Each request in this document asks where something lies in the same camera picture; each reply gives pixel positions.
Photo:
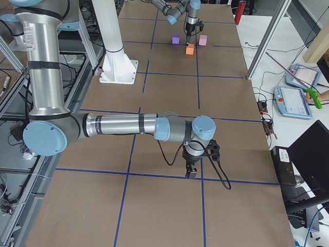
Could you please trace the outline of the person's hand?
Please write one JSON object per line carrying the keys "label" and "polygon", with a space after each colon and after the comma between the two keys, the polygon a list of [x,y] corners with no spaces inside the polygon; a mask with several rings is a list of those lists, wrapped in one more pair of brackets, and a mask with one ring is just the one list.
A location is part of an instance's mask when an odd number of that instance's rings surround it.
{"label": "person's hand", "polygon": [[[314,101],[313,101],[313,99],[311,98],[311,96],[310,96],[310,94],[308,93],[308,92],[306,92],[306,94],[305,94],[305,99],[306,99],[306,101],[308,102],[308,104],[314,104]],[[318,101],[321,101],[322,99],[321,99],[321,95],[319,95],[318,97],[317,97],[317,100]]]}

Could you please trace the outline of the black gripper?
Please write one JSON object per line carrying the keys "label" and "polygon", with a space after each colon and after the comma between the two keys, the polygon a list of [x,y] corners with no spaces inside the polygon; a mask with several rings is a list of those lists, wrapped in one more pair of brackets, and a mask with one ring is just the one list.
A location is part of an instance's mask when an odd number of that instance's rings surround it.
{"label": "black gripper", "polygon": [[195,163],[205,156],[205,151],[202,145],[199,143],[190,143],[183,147],[183,158],[186,161],[186,174],[188,179],[194,179],[197,175],[197,169]]}
{"label": "black gripper", "polygon": [[186,23],[186,46],[190,44],[192,33],[195,31],[195,24]]}

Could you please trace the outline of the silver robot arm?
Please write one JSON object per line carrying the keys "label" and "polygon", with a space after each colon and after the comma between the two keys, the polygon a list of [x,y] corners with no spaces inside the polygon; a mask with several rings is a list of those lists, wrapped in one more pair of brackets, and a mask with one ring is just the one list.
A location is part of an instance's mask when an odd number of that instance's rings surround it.
{"label": "silver robot arm", "polygon": [[197,32],[193,35],[196,27],[199,27],[199,32],[204,28],[203,22],[198,18],[198,14],[201,8],[201,1],[190,0],[190,1],[178,1],[176,7],[172,7],[166,1],[155,0],[151,1],[158,10],[160,10],[166,17],[166,20],[174,25],[179,18],[186,14],[185,19],[185,35],[186,35],[186,46],[190,44],[191,37],[197,35]]}
{"label": "silver robot arm", "polygon": [[[186,160],[186,177],[195,178],[195,163],[208,157],[217,175],[220,166],[219,146],[213,140],[216,125],[208,116],[193,121],[179,119],[173,113],[98,115],[72,114],[64,104],[58,29],[62,21],[79,14],[74,1],[10,1],[15,16],[23,25],[27,46],[27,66],[32,87],[33,108],[23,130],[25,145],[41,156],[53,156],[71,143],[95,135],[154,136],[167,165],[174,164],[178,152]],[[102,83],[133,84],[138,61],[125,54],[114,1],[92,1],[106,50],[101,74]],[[165,1],[151,1],[163,11],[171,25],[187,14],[187,41],[198,22],[200,1],[179,1],[175,8]],[[159,141],[178,142],[174,160],[169,163]]]}

